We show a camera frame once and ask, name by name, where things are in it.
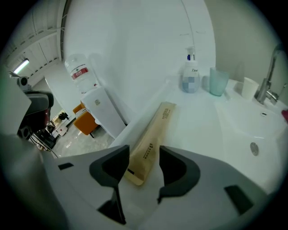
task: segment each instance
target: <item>light blue cup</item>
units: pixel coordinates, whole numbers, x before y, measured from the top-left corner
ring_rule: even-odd
[[[229,74],[218,71],[216,68],[210,68],[210,93],[221,96],[228,84]]]

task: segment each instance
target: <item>white paper cup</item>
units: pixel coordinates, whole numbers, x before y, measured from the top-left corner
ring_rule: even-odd
[[[244,77],[244,84],[242,88],[242,97],[247,100],[252,100],[254,97],[259,84],[256,81],[253,81],[250,78]]]

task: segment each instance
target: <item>kraft paper bag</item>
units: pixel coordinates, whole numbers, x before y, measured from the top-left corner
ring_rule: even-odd
[[[144,135],[130,154],[129,166],[124,176],[138,186],[147,178],[159,154],[159,147],[175,106],[176,104],[170,102],[161,103]]]

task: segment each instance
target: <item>pink object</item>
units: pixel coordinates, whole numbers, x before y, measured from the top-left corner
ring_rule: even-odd
[[[282,110],[282,115],[285,118],[285,120],[288,122],[288,110]]]

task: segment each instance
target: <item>ceiling light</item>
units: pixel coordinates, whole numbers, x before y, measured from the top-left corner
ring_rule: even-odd
[[[19,73],[26,65],[28,65],[29,60],[26,58],[21,64],[13,71],[13,73]]]

